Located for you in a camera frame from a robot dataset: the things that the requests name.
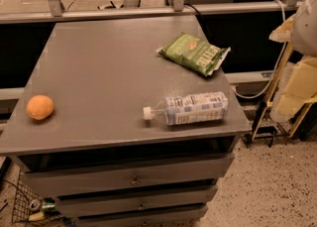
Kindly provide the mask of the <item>blue label plastic bottle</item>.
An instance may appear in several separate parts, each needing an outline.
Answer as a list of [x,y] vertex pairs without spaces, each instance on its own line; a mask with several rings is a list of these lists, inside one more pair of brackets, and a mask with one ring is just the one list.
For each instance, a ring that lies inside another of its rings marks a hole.
[[166,97],[156,107],[144,107],[146,121],[161,120],[166,126],[222,120],[229,108],[223,92]]

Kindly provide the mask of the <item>grey drawer cabinet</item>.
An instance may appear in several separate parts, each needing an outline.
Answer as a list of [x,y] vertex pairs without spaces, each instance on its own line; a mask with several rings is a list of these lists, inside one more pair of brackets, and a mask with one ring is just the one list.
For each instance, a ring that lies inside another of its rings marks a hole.
[[[143,108],[168,96],[229,92],[222,71],[202,77],[157,49],[180,33],[200,36],[192,16],[57,24],[1,137],[0,153],[25,173],[232,154],[250,124],[236,99],[220,121],[167,127]],[[26,111],[35,95],[54,102],[44,120]],[[59,201],[216,185],[218,178],[51,197]]]

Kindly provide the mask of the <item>green chip bag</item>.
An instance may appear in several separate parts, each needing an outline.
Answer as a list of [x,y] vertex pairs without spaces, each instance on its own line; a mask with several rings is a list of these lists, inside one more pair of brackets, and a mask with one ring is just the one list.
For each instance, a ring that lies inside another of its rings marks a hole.
[[204,76],[210,76],[217,70],[230,51],[230,48],[218,48],[186,33],[181,33],[157,49],[157,53],[163,57]]

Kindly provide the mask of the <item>middle grey drawer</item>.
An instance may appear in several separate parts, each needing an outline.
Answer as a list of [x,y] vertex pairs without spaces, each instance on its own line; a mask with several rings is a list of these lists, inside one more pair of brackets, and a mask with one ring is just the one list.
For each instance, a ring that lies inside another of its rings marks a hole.
[[216,192],[216,185],[205,184],[59,201],[55,208],[66,217],[85,217],[205,203]]

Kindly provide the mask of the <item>grey drawer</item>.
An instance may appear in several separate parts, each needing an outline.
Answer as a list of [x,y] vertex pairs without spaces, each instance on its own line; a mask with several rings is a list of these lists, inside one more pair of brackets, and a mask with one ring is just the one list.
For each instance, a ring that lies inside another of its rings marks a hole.
[[205,215],[206,211],[207,206],[205,204],[182,205],[140,212],[79,218],[76,225],[78,227],[148,227],[151,224],[199,219]]
[[222,177],[232,154],[200,155],[123,163],[95,168],[25,173],[24,183],[41,197],[56,197],[107,190]]
[[205,203],[216,192],[216,185],[205,184],[59,201],[55,208],[66,217],[85,217]]

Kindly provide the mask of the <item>orange round fruit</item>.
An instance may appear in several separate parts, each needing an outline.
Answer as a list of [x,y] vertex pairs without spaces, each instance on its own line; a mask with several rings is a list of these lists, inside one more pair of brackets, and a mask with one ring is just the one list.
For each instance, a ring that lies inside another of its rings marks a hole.
[[54,102],[45,95],[33,96],[26,107],[27,114],[35,120],[44,120],[54,111]]

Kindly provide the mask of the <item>bottom grey drawer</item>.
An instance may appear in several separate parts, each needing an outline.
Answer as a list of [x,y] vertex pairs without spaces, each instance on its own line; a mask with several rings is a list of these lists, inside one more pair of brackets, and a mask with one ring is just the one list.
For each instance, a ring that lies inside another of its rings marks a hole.
[[151,224],[199,219],[205,215],[206,211],[207,206],[205,204],[182,205],[140,212],[79,218],[76,225],[78,227],[148,227]]

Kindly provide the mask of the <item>top grey drawer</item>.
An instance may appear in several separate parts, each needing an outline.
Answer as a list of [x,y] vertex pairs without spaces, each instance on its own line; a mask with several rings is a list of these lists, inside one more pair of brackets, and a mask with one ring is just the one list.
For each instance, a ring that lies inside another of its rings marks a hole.
[[95,168],[25,173],[24,183],[41,197],[56,197],[107,190],[222,177],[232,154],[200,155],[123,163]]

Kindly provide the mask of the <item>green soda can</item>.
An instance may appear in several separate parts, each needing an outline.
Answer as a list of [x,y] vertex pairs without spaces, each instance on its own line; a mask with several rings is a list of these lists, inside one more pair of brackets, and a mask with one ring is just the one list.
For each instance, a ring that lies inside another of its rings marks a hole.
[[50,211],[55,211],[55,203],[52,200],[48,199],[33,199],[29,203],[29,210],[31,212],[36,212],[36,211],[44,211],[44,212],[50,212]]

